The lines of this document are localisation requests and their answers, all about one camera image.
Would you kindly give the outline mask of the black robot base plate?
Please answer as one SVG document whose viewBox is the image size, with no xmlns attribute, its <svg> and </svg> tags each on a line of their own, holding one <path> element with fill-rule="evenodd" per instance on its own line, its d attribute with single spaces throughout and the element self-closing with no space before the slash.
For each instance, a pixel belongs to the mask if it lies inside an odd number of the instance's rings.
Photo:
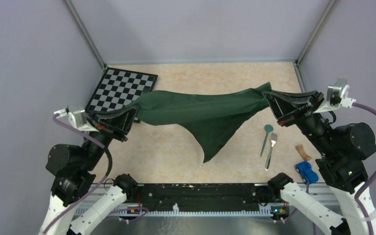
<svg viewBox="0 0 376 235">
<path fill-rule="evenodd" d="M 127 203 L 150 212 L 257 212 L 274 203 L 267 185 L 254 183 L 143 184 L 127 195 Z"/>
</svg>

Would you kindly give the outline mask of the dark green cloth napkin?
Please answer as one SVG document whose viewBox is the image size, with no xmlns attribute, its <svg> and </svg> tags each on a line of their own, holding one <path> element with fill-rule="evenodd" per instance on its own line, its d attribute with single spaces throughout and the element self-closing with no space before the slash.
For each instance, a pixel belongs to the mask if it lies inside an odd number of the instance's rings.
<svg viewBox="0 0 376 235">
<path fill-rule="evenodd" d="M 137 118 L 158 126 L 178 124 L 188 130 L 202 147 L 203 162 L 210 161 L 241 125 L 268 108 L 263 93 L 269 82 L 231 94 L 183 94 L 155 90 L 127 105 L 137 107 Z"/>
</svg>

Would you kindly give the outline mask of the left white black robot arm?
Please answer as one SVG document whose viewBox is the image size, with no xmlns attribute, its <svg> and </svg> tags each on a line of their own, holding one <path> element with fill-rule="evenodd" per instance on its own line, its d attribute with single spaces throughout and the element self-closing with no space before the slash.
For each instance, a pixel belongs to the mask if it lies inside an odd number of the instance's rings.
<svg viewBox="0 0 376 235">
<path fill-rule="evenodd" d="M 79 106 L 54 112 L 53 121 L 84 138 L 82 145 L 57 144 L 47 156 L 46 170 L 54 176 L 47 214 L 40 228 L 42 235 L 88 235 L 124 202 L 139 199 L 138 184 L 129 174 L 121 174 L 79 218 L 79 205 L 108 179 L 113 156 L 108 147 L 112 140 L 126 141 L 138 106 L 114 111 L 86 112 Z M 94 183 L 92 170 L 102 156 L 108 159 L 106 173 Z"/>
</svg>

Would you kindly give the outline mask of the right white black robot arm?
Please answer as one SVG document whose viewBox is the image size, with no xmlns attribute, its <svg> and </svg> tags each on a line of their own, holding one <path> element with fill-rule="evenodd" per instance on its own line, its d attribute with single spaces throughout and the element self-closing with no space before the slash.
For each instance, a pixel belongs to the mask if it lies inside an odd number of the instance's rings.
<svg viewBox="0 0 376 235">
<path fill-rule="evenodd" d="M 376 152 L 375 135 L 366 123 L 332 128 L 322 112 L 350 108 L 355 100 L 346 92 L 293 94 L 278 91 L 263 96 L 282 127 L 296 125 L 320 152 L 319 172 L 339 202 L 340 214 L 330 211 L 284 173 L 268 182 L 268 197 L 284 200 L 327 235 L 376 235 L 376 209 L 370 197 L 369 176 L 363 161 Z"/>
</svg>

